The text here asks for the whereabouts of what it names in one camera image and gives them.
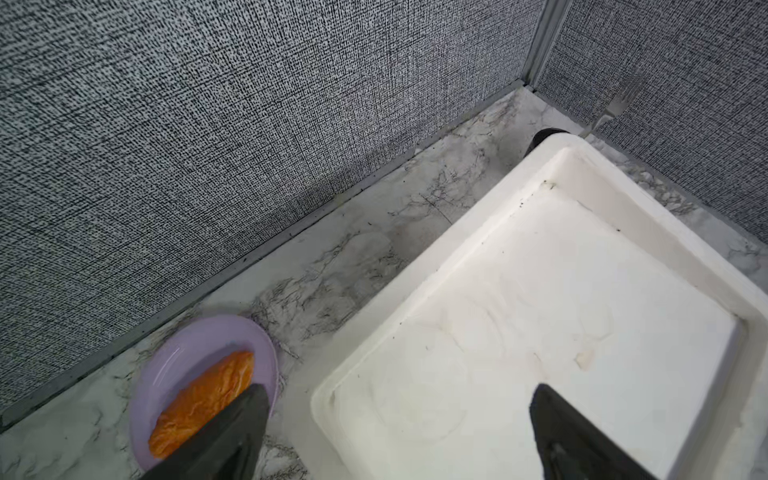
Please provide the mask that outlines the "purple plastic plate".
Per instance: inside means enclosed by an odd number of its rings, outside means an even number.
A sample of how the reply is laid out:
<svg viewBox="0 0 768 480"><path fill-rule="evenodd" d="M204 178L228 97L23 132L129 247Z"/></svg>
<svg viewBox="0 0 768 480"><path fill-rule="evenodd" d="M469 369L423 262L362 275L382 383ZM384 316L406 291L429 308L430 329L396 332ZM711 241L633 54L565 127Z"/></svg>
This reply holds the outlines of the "purple plastic plate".
<svg viewBox="0 0 768 480"><path fill-rule="evenodd" d="M195 320L159 347L141 371L129 403L131 448L142 471L160 463L150 453L149 439L177 394L221 359L245 350L253 353L252 382L265 387L274 405L279 393L277 355L271 338L255 321L232 314Z"/></svg>

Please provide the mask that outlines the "orange pastry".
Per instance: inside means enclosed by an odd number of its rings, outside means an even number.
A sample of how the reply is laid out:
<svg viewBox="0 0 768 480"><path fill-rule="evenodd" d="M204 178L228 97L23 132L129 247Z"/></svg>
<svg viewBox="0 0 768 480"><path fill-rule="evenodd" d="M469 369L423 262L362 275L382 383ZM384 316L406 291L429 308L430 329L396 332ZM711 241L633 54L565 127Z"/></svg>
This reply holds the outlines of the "orange pastry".
<svg viewBox="0 0 768 480"><path fill-rule="evenodd" d="M182 389L160 414L148 445L165 459L190 439L251 384L253 353L237 351L220 360Z"/></svg>

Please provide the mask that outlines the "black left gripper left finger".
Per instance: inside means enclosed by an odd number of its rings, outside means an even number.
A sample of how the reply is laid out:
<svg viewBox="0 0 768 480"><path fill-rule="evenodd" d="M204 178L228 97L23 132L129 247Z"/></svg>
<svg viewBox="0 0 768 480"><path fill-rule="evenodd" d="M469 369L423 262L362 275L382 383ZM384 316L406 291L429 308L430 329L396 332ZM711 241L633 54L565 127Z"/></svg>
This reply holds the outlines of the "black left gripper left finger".
<svg viewBox="0 0 768 480"><path fill-rule="evenodd" d="M145 479L244 479L254 477L269 417L264 386L250 385Z"/></svg>

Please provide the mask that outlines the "black cup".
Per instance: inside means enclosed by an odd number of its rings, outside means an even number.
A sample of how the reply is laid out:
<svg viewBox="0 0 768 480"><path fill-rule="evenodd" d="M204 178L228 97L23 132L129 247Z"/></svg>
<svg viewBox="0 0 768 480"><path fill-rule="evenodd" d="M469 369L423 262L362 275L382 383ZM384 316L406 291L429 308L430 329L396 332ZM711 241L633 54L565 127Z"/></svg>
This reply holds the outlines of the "black cup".
<svg viewBox="0 0 768 480"><path fill-rule="evenodd" d="M527 157L533 150L535 150L542 142L544 142L547 138L549 138L552 135L556 135L559 133L566 133L568 134L568 131L559 129L559 128L545 128L542 130L539 130L532 140L530 141L527 150L523 157Z"/></svg>

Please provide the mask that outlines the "white three-drawer storage unit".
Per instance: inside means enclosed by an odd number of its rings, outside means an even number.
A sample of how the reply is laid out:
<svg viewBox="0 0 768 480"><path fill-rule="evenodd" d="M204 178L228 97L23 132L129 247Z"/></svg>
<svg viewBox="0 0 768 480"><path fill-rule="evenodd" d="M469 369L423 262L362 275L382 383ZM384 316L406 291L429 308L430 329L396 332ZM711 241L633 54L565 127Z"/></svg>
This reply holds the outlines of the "white three-drawer storage unit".
<svg viewBox="0 0 768 480"><path fill-rule="evenodd" d="M543 141L334 337L317 479L540 479L547 385L658 479L745 479L767 297L585 141Z"/></svg>

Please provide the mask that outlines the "toothbrush in cup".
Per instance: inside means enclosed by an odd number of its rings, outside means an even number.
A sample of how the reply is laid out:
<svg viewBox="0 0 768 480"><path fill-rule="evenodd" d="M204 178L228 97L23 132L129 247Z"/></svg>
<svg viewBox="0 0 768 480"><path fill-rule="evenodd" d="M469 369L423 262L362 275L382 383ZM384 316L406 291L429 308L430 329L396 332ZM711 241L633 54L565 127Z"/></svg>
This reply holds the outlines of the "toothbrush in cup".
<svg viewBox="0 0 768 480"><path fill-rule="evenodd" d="M579 134L579 137L586 139L599 126L621 115L626 110L630 102L630 97L622 97L619 95L614 96L609 102L608 106L603 110L601 115L588 126L586 126Z"/></svg>

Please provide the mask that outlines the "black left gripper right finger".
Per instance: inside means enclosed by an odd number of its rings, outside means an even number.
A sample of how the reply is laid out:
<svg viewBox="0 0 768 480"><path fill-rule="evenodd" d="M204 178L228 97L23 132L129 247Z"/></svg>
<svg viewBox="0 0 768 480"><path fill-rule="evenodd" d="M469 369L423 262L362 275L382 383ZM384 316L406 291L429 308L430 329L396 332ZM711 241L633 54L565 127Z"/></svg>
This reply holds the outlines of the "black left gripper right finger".
<svg viewBox="0 0 768 480"><path fill-rule="evenodd" d="M551 386L536 387L529 414L546 480L653 477Z"/></svg>

